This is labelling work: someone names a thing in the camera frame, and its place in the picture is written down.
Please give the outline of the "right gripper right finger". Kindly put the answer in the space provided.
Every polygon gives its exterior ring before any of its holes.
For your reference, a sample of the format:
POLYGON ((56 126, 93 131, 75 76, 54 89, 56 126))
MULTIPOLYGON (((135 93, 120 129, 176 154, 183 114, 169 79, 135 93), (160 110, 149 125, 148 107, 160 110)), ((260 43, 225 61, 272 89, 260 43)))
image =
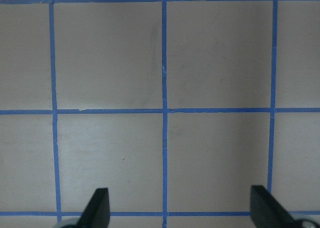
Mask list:
POLYGON ((250 188, 250 218, 257 228, 299 227, 299 223, 262 185, 250 188))

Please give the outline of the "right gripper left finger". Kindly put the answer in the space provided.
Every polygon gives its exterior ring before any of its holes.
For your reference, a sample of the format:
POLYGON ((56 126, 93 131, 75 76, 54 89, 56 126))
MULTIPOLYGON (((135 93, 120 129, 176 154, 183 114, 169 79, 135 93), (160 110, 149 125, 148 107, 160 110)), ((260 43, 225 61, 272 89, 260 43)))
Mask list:
POLYGON ((77 227, 107 228, 110 218, 109 190, 97 188, 78 220, 77 227))

